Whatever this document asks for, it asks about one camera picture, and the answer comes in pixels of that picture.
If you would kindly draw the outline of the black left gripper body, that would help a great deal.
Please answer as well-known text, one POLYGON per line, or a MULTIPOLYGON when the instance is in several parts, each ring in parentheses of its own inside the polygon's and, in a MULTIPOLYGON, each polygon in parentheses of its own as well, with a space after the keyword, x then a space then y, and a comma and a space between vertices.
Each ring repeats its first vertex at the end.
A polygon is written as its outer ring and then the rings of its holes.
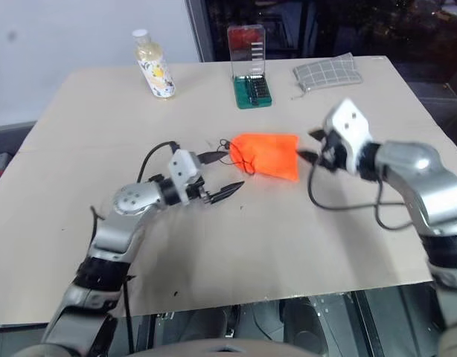
POLYGON ((212 204, 211 194, 204 188, 205 180, 200 176, 194 183, 188 184, 187 196, 189 200, 201 199, 205 204, 212 204))

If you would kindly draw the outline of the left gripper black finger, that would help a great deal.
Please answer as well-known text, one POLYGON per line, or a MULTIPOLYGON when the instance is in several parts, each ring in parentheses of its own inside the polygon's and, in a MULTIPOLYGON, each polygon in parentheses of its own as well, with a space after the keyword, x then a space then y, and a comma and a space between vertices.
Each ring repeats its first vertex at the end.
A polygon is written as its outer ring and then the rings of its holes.
POLYGON ((213 205, 213 204, 215 204, 217 202, 220 202, 220 201, 222 201, 224 199, 227 199, 233 193, 235 193, 237 190, 239 190, 243 185, 244 185, 244 181, 239 181, 239 182, 228 184, 228 185, 222 187, 216 193, 210 193, 208 195, 209 203, 211 205, 213 205))
POLYGON ((215 161, 220 161, 227 155, 226 151, 208 151, 198 154, 197 158, 201 164, 211 164, 215 161))

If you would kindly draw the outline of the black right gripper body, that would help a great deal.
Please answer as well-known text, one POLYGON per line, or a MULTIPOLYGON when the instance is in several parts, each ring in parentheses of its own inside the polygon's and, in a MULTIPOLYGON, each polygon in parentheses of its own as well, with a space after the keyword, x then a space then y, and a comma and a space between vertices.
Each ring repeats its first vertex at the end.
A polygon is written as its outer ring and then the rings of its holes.
POLYGON ((342 144, 339 134, 331 131, 324 138, 322 151, 319 154, 318 165, 330 172, 346 171, 347 151, 342 144))

